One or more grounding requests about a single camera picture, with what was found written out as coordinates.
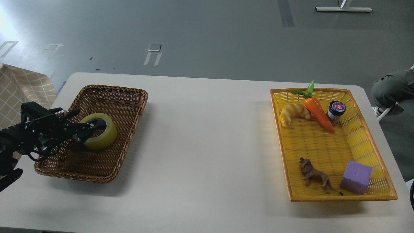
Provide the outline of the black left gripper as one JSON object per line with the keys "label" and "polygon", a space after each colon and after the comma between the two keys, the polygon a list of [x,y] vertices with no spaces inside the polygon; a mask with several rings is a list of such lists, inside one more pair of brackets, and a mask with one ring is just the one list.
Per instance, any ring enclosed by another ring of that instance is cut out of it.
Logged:
{"label": "black left gripper", "polygon": [[105,120],[87,120],[85,123],[43,123],[42,149],[57,148],[68,139],[83,144],[92,137],[94,131],[91,130],[106,128]]}

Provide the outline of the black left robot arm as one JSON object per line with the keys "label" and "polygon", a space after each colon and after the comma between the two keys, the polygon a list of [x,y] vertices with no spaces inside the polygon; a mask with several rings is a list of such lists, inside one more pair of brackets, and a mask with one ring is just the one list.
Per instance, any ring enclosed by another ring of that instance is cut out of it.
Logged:
{"label": "black left robot arm", "polygon": [[36,102],[23,103],[20,113],[19,124],[0,132],[1,191],[22,176],[23,170],[16,168],[18,160],[13,157],[15,152],[27,155],[35,162],[44,161],[57,155],[65,140],[74,139],[77,143],[85,143],[96,130],[109,126],[104,119],[73,123],[71,118],[77,116],[80,109],[46,109]]}

